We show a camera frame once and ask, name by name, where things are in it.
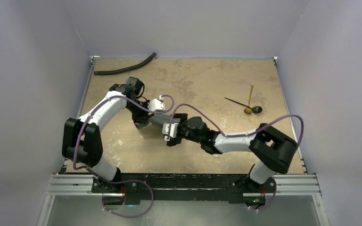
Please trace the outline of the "grey cloth napkin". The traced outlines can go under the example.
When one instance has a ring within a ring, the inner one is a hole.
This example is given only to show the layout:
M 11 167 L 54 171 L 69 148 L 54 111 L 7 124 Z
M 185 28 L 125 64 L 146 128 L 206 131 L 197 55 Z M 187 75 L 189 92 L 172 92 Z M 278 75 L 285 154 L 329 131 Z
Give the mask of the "grey cloth napkin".
M 133 123 L 135 127 L 140 130 L 147 127 L 149 124 L 162 127 L 165 123 L 170 122 L 170 115 L 167 114 L 151 114 L 141 117 L 133 117 Z

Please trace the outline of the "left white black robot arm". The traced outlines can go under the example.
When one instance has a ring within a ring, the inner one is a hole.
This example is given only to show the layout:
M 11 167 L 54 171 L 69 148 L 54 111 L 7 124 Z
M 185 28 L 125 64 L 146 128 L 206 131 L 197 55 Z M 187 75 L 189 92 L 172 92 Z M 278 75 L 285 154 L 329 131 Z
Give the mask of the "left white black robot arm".
M 64 125 L 62 155 L 73 162 L 74 170 L 86 169 L 103 181 L 111 193 L 122 186 L 121 171 L 103 156 L 101 132 L 114 116 L 126 109 L 132 114 L 137 129 L 148 123 L 149 100 L 140 101 L 144 83 L 130 77 L 124 84 L 114 84 L 105 97 L 79 118 L 69 118 Z

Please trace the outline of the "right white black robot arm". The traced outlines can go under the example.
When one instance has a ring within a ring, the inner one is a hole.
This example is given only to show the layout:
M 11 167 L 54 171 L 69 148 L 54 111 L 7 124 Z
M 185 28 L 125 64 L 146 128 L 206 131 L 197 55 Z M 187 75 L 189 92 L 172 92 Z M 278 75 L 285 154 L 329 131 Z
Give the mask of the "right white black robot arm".
M 201 117 L 188 118 L 187 114 L 163 123 L 162 133 L 167 146 L 175 146 L 188 140 L 198 143 L 206 153 L 225 154 L 230 152 L 251 152 L 259 162 L 251 167 L 245 179 L 250 191 L 262 188 L 273 175 L 286 174 L 297 142 L 268 123 L 261 123 L 257 129 L 247 132 L 221 133 L 209 129 Z

